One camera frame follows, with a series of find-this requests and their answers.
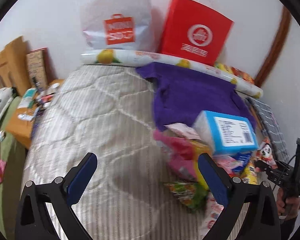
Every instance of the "blue gripper pad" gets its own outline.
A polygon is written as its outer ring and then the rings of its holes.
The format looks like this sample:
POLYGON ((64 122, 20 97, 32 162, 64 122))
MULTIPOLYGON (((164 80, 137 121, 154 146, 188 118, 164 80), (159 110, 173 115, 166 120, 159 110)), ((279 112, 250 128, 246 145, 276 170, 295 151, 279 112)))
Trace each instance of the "blue gripper pad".
POLYGON ((217 203, 226 208, 229 203, 228 188, 203 154, 198 158, 198 168, 217 203))
POLYGON ((82 168, 77 171, 77 174, 68 185, 66 190, 67 205, 69 207, 78 203, 91 177, 93 176, 93 173, 96 171, 97 165, 97 156, 95 154, 91 154, 90 157, 82 165, 82 168))

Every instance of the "purple t-shirt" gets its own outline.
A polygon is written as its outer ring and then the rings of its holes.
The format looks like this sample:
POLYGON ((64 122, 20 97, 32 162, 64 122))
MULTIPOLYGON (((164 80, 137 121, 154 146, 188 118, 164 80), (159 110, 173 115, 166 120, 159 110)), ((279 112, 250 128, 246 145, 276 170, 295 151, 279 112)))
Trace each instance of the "purple t-shirt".
POLYGON ((153 102, 154 121, 161 131, 164 125, 181 122, 192 126, 202 110, 246 117, 253 128, 254 117, 235 85, 196 70, 153 62, 136 68, 144 79, 154 81, 157 90, 153 102))

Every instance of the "quilted mattress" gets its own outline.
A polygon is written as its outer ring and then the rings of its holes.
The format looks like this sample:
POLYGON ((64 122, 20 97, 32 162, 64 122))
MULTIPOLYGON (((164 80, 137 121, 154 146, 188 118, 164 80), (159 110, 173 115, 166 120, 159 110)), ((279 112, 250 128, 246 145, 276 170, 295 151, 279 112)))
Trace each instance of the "quilted mattress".
MULTIPOLYGON (((177 178, 152 139, 153 93, 134 68, 83 65, 71 73, 37 130, 22 188, 28 180, 43 184, 65 176, 93 152, 98 168, 72 206, 93 239, 202 239, 204 211, 190 213, 162 185, 177 178)), ((60 239, 67 239, 47 207, 60 239)))

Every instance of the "wooden nightstand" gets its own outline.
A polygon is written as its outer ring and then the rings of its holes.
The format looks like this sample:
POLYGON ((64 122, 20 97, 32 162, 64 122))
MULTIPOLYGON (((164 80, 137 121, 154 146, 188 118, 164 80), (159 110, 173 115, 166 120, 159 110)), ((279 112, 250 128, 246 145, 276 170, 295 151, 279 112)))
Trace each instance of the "wooden nightstand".
MULTIPOLYGON (((63 79, 56 79, 52 81, 49 85, 60 83, 61 86, 63 82, 64 82, 63 79)), ((31 131, 32 131, 33 122, 20 120, 18 118, 19 114, 24 114, 26 111, 27 111, 26 108, 16 109, 8 125, 6 126, 5 131, 11 133, 17 139, 18 142, 20 142, 26 149, 29 149, 31 145, 31 131)))

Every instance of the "green bed sheet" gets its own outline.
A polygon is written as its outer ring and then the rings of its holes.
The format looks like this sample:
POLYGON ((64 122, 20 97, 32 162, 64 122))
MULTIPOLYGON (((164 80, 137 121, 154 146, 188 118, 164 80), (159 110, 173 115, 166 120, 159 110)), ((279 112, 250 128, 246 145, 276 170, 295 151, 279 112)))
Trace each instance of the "green bed sheet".
MULTIPOLYGON (((1 119, 0 131, 5 129, 20 101, 21 97, 13 99, 1 119)), ((10 133, 0 143, 0 159, 7 162, 0 184, 0 231, 6 239, 13 240, 26 150, 10 133)))

